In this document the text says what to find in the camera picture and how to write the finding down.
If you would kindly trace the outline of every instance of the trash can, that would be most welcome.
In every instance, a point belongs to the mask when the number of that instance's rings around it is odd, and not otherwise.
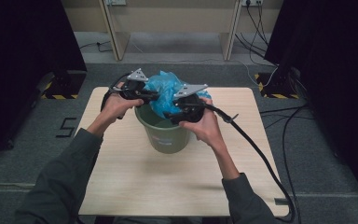
[[[153,148],[167,154],[178,152],[188,143],[190,131],[159,117],[150,107],[135,107],[136,118],[144,125]]]

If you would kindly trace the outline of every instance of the person's right hand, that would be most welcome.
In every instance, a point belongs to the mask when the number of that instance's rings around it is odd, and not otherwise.
[[[200,99],[208,105],[212,104],[211,99],[204,97],[200,97]],[[217,123],[217,116],[212,110],[205,109],[202,119],[197,123],[181,121],[179,122],[179,126],[193,132],[198,140],[205,142],[213,150],[226,148],[219,124]]]

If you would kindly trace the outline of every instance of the person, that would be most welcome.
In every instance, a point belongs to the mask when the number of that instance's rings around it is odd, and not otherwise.
[[[202,100],[212,104],[210,99]],[[33,189],[15,211],[14,223],[76,223],[103,133],[128,109],[143,103],[141,99],[125,100],[118,94],[110,95],[88,129],[80,129],[70,146],[42,169]],[[181,121],[179,125],[212,148],[223,176],[232,221],[274,223],[275,218],[268,206],[253,192],[246,175],[239,173],[231,159],[214,112],[205,109],[199,122]]]

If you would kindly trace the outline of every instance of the long-sleeve shirt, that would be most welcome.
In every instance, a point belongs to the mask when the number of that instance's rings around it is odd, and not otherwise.
[[[102,141],[80,129],[70,146],[43,168],[34,188],[15,212],[14,223],[75,223]],[[245,174],[222,182],[234,223],[275,222]]]

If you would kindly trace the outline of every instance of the trash bag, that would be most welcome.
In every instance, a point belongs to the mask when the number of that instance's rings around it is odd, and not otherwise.
[[[150,107],[161,118],[165,119],[163,112],[179,113],[180,109],[173,104],[173,95],[182,89],[183,85],[187,84],[180,80],[174,73],[160,71],[158,75],[154,75],[146,82],[145,89],[148,91],[157,91],[159,98],[156,101],[151,101]],[[198,96],[207,97],[211,99],[211,95],[207,91],[197,92]]]

